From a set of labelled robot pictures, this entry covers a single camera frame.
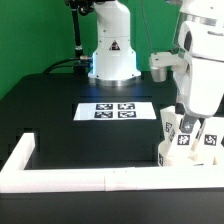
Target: black table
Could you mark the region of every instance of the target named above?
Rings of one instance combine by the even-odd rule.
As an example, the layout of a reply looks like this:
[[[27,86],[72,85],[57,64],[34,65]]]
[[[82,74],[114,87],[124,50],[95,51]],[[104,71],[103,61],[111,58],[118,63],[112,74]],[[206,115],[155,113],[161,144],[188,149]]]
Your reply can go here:
[[[140,83],[122,88],[89,85],[85,75],[28,75],[0,101],[0,166],[25,132],[34,132],[37,144],[26,169],[155,166],[163,139],[159,110],[175,97],[171,74],[154,83],[146,72]],[[152,102],[157,120],[73,121],[78,103],[99,102]],[[0,223],[221,224],[223,193],[1,194]]]

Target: white paper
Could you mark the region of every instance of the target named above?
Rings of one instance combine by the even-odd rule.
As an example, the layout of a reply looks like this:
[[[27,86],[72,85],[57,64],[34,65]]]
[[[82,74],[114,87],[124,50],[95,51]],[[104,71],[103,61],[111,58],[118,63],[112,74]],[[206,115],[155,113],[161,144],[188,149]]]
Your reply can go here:
[[[80,103],[74,120],[156,119],[151,102]]]

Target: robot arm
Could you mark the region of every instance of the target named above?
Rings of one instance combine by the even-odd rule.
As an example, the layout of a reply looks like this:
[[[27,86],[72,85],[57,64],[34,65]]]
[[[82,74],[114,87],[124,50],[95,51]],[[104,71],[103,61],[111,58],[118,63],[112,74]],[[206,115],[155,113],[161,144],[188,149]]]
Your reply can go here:
[[[174,107],[161,111],[165,140],[158,149],[159,165],[224,164],[224,118],[213,117],[224,93],[224,2],[166,2],[181,5],[174,36],[178,53],[152,54],[151,73],[155,81],[164,81],[171,66],[184,116]]]
[[[212,117],[222,100],[224,88],[224,2],[222,0],[169,0],[180,4],[174,44],[177,55],[157,53],[151,57],[153,68],[172,66],[186,122],[191,127],[197,118]]]

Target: green wall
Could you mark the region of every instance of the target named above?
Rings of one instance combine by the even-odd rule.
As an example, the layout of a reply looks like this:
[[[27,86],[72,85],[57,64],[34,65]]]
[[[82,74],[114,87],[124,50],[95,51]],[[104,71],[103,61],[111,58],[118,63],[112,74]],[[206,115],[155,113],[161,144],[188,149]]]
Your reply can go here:
[[[149,70],[151,51],[172,48],[178,7],[164,0],[120,0],[132,19],[132,47],[138,69]],[[141,2],[150,32],[150,49]],[[82,44],[91,55],[97,44],[96,15],[80,17]],[[0,2],[0,99],[25,75],[74,56],[72,18],[64,0],[11,0]]]

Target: white border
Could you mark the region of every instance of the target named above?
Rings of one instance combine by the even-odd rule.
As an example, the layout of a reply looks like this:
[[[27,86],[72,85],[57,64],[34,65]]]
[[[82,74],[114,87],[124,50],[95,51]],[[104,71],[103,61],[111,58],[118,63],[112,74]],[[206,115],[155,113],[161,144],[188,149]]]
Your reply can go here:
[[[0,173],[0,193],[224,187],[220,166],[24,170],[34,147],[34,134],[23,134]]]

